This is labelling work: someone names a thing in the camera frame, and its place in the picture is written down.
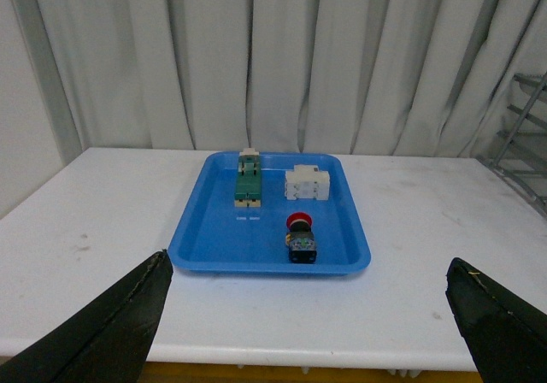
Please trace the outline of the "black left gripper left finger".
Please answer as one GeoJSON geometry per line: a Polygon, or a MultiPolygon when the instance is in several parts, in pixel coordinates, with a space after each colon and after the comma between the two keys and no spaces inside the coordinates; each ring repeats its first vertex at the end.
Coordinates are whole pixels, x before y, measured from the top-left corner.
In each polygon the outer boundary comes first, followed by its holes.
{"type": "Polygon", "coordinates": [[[9,359],[3,382],[136,382],[162,318],[173,266],[158,251],[9,359]]]}

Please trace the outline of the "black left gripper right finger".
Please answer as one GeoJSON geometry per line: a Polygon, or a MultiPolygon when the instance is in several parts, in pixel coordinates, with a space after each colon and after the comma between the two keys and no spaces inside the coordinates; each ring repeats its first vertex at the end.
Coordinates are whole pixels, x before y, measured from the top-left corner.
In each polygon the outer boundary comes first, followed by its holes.
{"type": "Polygon", "coordinates": [[[484,382],[546,381],[546,314],[461,258],[448,268],[447,297],[484,382]]]}

